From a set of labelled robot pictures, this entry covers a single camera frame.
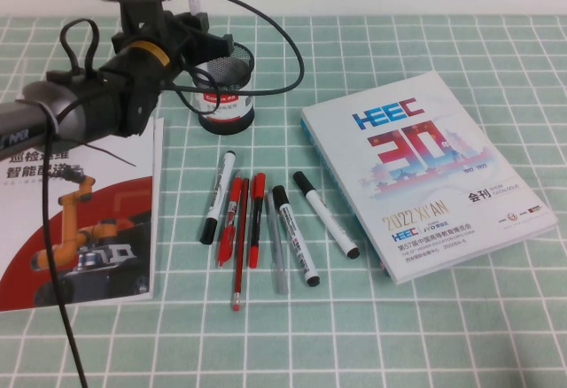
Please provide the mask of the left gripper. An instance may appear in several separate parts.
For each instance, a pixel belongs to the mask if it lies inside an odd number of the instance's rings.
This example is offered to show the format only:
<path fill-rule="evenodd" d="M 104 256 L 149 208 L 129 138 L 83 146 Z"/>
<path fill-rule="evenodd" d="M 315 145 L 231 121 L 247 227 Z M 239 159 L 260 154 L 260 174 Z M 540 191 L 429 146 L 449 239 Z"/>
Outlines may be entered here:
<path fill-rule="evenodd" d="M 194 60 L 199 54 L 205 34 L 208 33 L 208 14 L 206 12 L 196 14 L 163 12 L 163 22 L 161 49 L 167 56 L 165 67 L 179 66 L 184 58 L 189 61 Z M 233 50 L 233 35 L 206 36 L 205 54 L 207 58 L 229 57 Z"/>

